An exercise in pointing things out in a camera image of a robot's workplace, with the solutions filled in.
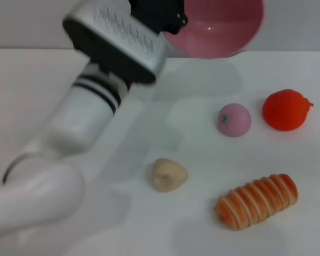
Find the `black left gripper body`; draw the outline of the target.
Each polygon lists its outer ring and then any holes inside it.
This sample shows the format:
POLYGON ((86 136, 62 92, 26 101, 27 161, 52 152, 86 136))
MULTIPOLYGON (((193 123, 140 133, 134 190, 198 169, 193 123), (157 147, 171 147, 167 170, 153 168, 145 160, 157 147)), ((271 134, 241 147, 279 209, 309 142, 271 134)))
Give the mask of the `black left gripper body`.
POLYGON ((185 13, 183 0, 129 0, 131 16, 155 33, 170 33, 170 21, 185 13))

